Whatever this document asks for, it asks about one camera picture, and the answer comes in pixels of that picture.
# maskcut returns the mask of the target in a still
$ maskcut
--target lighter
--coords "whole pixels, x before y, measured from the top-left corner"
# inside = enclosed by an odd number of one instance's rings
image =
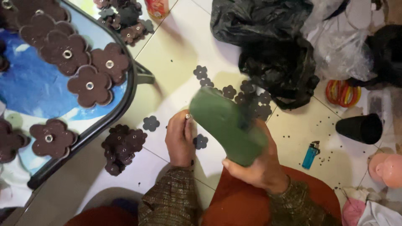
[[[308,147],[306,156],[304,157],[303,160],[303,165],[302,167],[305,169],[310,169],[311,164],[313,164],[313,160],[320,153],[320,150],[318,149],[320,142],[319,141],[313,141],[310,144],[310,147]]]

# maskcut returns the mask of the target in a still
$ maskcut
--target white tile floor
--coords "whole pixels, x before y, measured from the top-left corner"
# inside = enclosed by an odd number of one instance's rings
[[[71,1],[96,17],[91,1]],[[147,132],[144,149],[133,163],[118,177],[106,173],[100,146],[108,134],[104,132],[45,183],[17,225],[60,226],[83,209],[108,203],[115,197],[139,199],[168,168],[165,126],[176,112],[187,108],[199,89],[199,81],[193,75],[197,65],[207,67],[215,87],[222,89],[231,84],[240,91],[240,83],[245,79],[237,66],[240,49],[213,38],[209,29],[211,3],[212,0],[169,0],[171,13],[163,22],[154,21],[156,27],[160,25],[155,34],[130,49],[132,56],[154,73],[158,86],[139,85],[131,107],[117,123],[142,128],[143,118],[150,115],[160,121],[155,132]],[[142,18],[147,19],[145,4],[143,7]],[[353,6],[353,9],[365,8]],[[348,25],[343,22],[341,27],[347,29]],[[317,177],[330,187],[360,184],[375,187],[366,173],[367,158],[381,143],[375,146],[354,142],[338,135],[333,125],[341,118],[367,113],[364,99],[367,91],[363,92],[357,108],[349,113],[330,105],[324,90],[322,82],[310,103],[296,110],[282,111],[274,103],[270,104],[273,114],[267,125],[277,143],[281,164]],[[200,203],[205,209],[217,187],[225,152],[203,128],[198,126],[197,130],[209,138],[207,147],[197,150],[194,171]],[[311,169],[305,170],[299,164],[310,142],[315,140],[321,142],[322,153]],[[343,205],[345,197],[339,189],[336,194]]]

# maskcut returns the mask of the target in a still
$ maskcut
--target brown knit sleeve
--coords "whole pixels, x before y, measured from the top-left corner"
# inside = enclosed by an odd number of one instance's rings
[[[284,193],[268,196],[273,226],[342,226],[310,199],[304,182],[291,180]]]
[[[138,225],[193,226],[198,208],[191,171],[174,167],[142,197]]]

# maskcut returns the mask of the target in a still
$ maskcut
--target person's left hand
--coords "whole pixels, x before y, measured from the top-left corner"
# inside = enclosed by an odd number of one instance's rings
[[[195,155],[191,123],[193,118],[186,119],[189,113],[183,110],[169,120],[165,143],[172,166],[189,167]]]

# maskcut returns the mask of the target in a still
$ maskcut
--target green tool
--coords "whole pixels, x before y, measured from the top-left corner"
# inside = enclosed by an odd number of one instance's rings
[[[267,145],[265,133],[254,126],[247,111],[217,89],[202,87],[189,110],[193,119],[222,145],[228,159],[239,165],[250,166]]]

